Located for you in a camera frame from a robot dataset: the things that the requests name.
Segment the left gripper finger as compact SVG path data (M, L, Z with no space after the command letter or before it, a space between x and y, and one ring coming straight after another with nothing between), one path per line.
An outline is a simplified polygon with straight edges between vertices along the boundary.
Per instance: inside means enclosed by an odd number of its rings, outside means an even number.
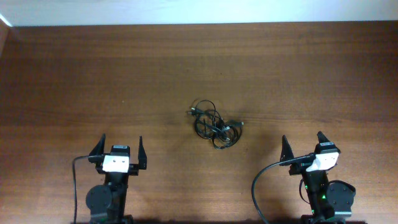
M97 145L92 149L89 153L89 156L100 156L104 153L104 145L105 145L106 135L102 134Z
M147 155L143 146L142 136L139 136L138 166L140 170L147 169Z

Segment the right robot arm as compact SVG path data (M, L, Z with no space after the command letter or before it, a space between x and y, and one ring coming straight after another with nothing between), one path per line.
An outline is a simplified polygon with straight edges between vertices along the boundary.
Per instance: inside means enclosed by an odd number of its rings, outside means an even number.
M312 213L302 215L300 223L345 223L352 216L356 189L341 180L329 180L328 171L337 165L340 149L321 131L318 144L307 155L295 157L286 136L282 136L280 162L289 167L290 175L301 175Z

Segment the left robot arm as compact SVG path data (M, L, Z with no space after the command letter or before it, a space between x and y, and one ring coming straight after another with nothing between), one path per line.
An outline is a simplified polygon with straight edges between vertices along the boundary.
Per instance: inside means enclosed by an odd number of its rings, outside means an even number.
M104 183L92 187L86 195L86 206L90 209L90 223L133 224L132 215L125 215L125 205L130 176L139 175L147 169L147 155L142 138L139 138L137 164L130 163L129 146L113 145L105 153L103 135L88 155L97 173L104 175Z

